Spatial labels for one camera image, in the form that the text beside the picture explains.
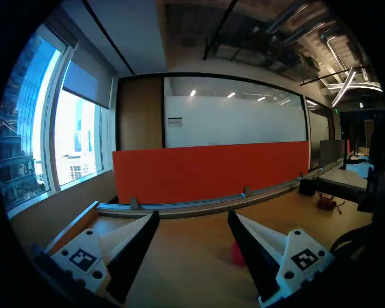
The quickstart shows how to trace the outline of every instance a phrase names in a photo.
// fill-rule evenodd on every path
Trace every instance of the pipe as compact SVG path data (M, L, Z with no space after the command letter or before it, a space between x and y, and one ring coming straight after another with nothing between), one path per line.
M310 21L306 22L302 27L300 27L294 34L284 40L286 44L292 44L299 40L304 35L324 26L327 23L328 15L321 14Z
M336 50L334 48L332 48L331 44L330 44L330 41L332 41L333 39L336 39L337 37L336 36L333 36L331 38L329 38L327 41L326 41L326 45L328 46L328 49L330 50L332 56L335 58L336 62L338 63L338 65L341 67L341 69L347 69L347 67L345 66L344 62L342 61L341 57L339 56L339 54L336 52Z
M368 78L367 70L362 67L361 72L362 72L362 75L363 75L363 78L365 79L365 81L368 82L369 78Z
M323 34L321 34L320 39L321 42L327 46L328 50L334 57L335 61L338 63L338 65L341 67L342 70L347 70L346 65L342 61L341 57L339 54L336 52L336 50L331 46L330 41L338 37L337 29L330 29Z
M291 6L285 10L278 18L275 20L268 29L265 30L265 33L274 34L283 24L288 20L293 18L296 14L307 8L307 4L303 3L302 0L294 1Z

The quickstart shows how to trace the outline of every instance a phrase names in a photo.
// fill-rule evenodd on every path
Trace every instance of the wooden desk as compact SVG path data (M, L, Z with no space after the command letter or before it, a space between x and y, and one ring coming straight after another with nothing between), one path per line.
M347 201L340 215L317 209L317 200L317 195L292 191L237 212L284 234L300 227L327 248L345 232L371 221L372 215L357 212L355 203ZM95 216L88 226L102 235L131 221ZM125 306L258 308L247 268L231 262L233 242L227 213L162 219Z

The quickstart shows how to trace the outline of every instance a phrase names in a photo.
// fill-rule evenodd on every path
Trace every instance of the ceiling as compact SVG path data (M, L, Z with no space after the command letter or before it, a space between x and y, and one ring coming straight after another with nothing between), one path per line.
M214 36L230 0L165 0L167 33L181 37L185 47ZM302 83L351 67L354 82L377 82L367 56L346 25L321 1L240 0L228 16L209 57L259 66ZM320 83L343 83L347 72ZM338 91L323 91L332 101ZM349 92L341 99L382 102L382 93L370 89Z
M199 40L210 42L230 3L89 0L135 74L167 71L165 48L172 46L168 41L177 40L184 47L198 46ZM80 0L65 0L62 7L119 76L131 75ZM354 82L378 82L353 34L321 1L239 0L208 56L259 66L299 83L352 66L366 66L365 70L356 70ZM323 88L321 93L332 101L338 91L326 90L325 85L343 83L347 76L343 72L316 82ZM376 104L382 102L382 93L348 90L340 103L360 100Z
M155 0L88 2L136 74L167 70ZM62 7L120 77L131 75L81 0L65 0Z

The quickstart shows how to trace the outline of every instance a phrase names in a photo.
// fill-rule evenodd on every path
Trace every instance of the skyscraper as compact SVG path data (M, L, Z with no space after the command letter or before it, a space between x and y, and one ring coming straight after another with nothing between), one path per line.
M37 97L55 48L35 34L19 56L0 109L0 190L7 210L45 191L38 184L32 135Z

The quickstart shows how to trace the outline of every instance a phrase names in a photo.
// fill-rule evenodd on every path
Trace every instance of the orange desk divider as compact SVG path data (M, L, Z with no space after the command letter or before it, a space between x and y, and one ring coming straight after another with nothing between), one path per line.
M262 189L308 172L309 143L274 142L113 152L120 203L201 201Z

